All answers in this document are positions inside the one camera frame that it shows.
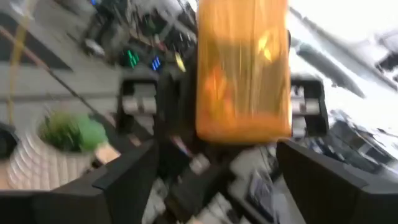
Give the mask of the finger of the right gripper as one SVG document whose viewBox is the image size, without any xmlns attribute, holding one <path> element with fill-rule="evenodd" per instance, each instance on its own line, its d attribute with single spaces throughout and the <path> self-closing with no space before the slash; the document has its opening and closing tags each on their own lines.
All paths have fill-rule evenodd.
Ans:
<svg viewBox="0 0 398 224">
<path fill-rule="evenodd" d="M 178 137 L 191 146 L 195 142 L 195 97 L 197 48 L 182 58 L 185 71 L 168 63 L 157 81 L 157 139 Z"/>
</svg>

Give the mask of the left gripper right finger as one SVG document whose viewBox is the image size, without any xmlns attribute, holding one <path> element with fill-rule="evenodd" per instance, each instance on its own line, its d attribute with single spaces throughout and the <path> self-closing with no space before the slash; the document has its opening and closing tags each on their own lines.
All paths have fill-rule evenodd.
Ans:
<svg viewBox="0 0 398 224">
<path fill-rule="evenodd" d="M 292 141 L 277 160 L 306 223 L 397 224 L 397 183 Z"/>
</svg>

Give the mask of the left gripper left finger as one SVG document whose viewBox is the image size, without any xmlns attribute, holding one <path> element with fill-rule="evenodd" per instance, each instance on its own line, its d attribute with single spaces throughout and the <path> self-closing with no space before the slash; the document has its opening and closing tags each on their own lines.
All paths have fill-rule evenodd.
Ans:
<svg viewBox="0 0 398 224">
<path fill-rule="evenodd" d="M 1 223 L 140 223 L 158 160 L 150 140 L 57 189 L 3 190 Z"/>
</svg>

